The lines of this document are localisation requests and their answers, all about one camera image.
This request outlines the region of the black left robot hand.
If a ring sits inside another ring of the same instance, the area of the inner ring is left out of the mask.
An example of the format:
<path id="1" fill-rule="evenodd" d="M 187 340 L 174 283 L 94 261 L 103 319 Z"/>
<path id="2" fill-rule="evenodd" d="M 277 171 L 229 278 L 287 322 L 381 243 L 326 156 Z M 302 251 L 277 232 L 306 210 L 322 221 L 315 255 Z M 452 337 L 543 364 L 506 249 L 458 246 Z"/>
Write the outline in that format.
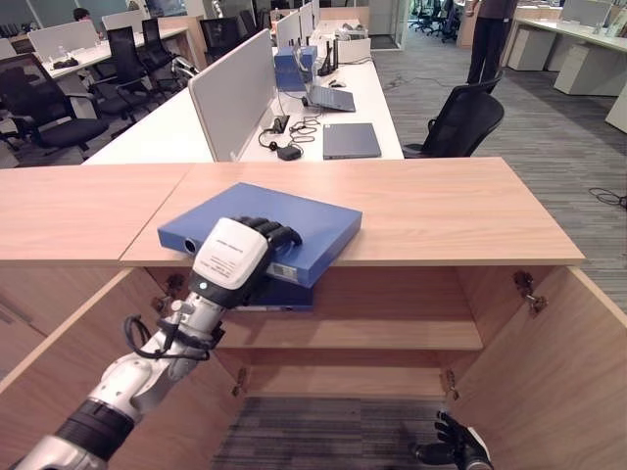
<path id="1" fill-rule="evenodd" d="M 302 243 L 296 230 L 277 221 L 222 217 L 194 258 L 188 299 L 224 309 L 241 306 L 265 282 L 277 250 Z"/>

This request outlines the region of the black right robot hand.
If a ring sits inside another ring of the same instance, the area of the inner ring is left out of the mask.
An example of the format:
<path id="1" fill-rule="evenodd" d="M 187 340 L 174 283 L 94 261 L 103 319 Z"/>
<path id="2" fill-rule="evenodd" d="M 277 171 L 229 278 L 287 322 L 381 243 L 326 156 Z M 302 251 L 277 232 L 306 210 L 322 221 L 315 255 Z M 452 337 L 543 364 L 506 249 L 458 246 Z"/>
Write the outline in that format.
<path id="1" fill-rule="evenodd" d="M 455 464 L 460 470 L 494 468 L 488 447 L 472 427 L 464 426 L 445 411 L 438 411 L 434 428 L 437 443 L 410 445 L 410 454 L 418 462 L 431 466 Z"/>

